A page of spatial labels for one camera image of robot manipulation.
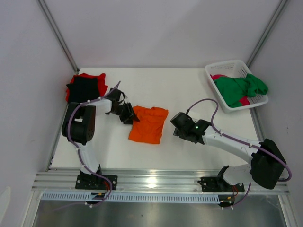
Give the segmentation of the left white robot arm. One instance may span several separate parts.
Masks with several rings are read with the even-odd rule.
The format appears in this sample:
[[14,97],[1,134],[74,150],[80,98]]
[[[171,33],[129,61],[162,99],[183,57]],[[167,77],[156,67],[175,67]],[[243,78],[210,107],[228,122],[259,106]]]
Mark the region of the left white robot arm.
[[127,102],[124,92],[112,88],[104,97],[81,102],[71,102],[65,114],[62,135],[74,146],[78,155],[82,174],[88,174],[86,184],[98,189],[102,183],[100,163],[90,145],[95,133],[97,108],[104,114],[115,114],[123,124],[139,122],[131,103]]

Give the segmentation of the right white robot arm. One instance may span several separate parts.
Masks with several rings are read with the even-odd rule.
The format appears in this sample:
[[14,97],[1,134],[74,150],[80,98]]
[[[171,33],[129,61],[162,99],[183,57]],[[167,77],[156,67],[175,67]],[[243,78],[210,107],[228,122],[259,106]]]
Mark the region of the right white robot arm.
[[205,120],[194,121],[186,113],[178,113],[171,121],[174,136],[183,140],[216,147],[227,151],[246,163],[240,166],[224,166],[216,179],[217,187],[226,191],[239,183],[255,182],[272,190],[283,173],[286,161],[274,141],[263,142],[228,135],[215,129]]

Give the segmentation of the orange t shirt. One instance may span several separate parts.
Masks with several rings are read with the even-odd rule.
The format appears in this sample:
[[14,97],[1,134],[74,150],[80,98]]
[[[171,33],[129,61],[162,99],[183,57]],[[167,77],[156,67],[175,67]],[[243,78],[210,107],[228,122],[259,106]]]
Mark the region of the orange t shirt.
[[133,121],[128,139],[141,143],[160,144],[169,111],[160,107],[146,108],[138,105],[133,109],[140,121]]

